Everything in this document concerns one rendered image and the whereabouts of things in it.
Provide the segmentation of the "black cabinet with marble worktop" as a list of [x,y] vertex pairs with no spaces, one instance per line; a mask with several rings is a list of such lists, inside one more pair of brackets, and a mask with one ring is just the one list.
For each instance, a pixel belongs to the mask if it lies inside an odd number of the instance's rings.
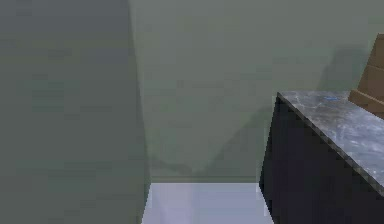
[[384,224],[384,120],[346,91],[279,92],[260,188],[274,224]]

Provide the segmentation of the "brown wooden box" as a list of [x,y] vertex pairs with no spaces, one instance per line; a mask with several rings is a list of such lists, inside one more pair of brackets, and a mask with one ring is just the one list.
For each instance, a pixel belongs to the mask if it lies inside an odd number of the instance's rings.
[[384,34],[376,36],[358,87],[348,100],[384,119]]

